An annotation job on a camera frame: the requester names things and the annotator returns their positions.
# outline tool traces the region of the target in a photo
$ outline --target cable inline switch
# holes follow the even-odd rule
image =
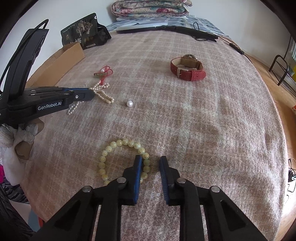
[[[244,55],[244,51],[242,51],[239,47],[237,47],[234,43],[229,43],[229,46],[239,52],[241,55]]]

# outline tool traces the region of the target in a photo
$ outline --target black snack bag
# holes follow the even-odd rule
[[[107,28],[98,23],[96,14],[92,13],[61,31],[62,44],[80,42],[82,49],[100,46],[111,39]]]

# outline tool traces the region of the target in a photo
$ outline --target white wall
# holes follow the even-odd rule
[[[190,14],[211,21],[246,53],[270,66],[284,56],[290,34],[260,0],[192,0]]]
[[[98,22],[109,25],[116,17],[112,16],[113,0],[39,0],[24,14],[13,27],[0,49],[0,73],[2,74],[9,59],[16,50],[25,32],[36,27],[45,19],[49,19],[49,32],[41,48],[39,56],[32,66],[29,77],[53,53],[62,47],[61,30],[71,23],[95,12]]]
[[[49,33],[30,72],[62,47],[60,31],[69,24],[97,13],[98,22],[108,25],[113,0],[39,0],[14,26],[0,49],[0,73],[29,28],[49,19]],[[278,17],[260,0],[192,0],[191,14],[205,18],[229,35],[246,53],[266,65],[277,54],[284,55],[289,33]]]

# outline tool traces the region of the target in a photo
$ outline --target watch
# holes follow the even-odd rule
[[[179,79],[187,81],[202,80],[206,77],[206,72],[203,70],[202,63],[192,54],[186,54],[183,57],[172,59],[170,62],[170,70]]]

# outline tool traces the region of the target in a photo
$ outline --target cardboard box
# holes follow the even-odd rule
[[[79,42],[70,43],[48,58],[27,81],[26,87],[55,86],[85,55]]]

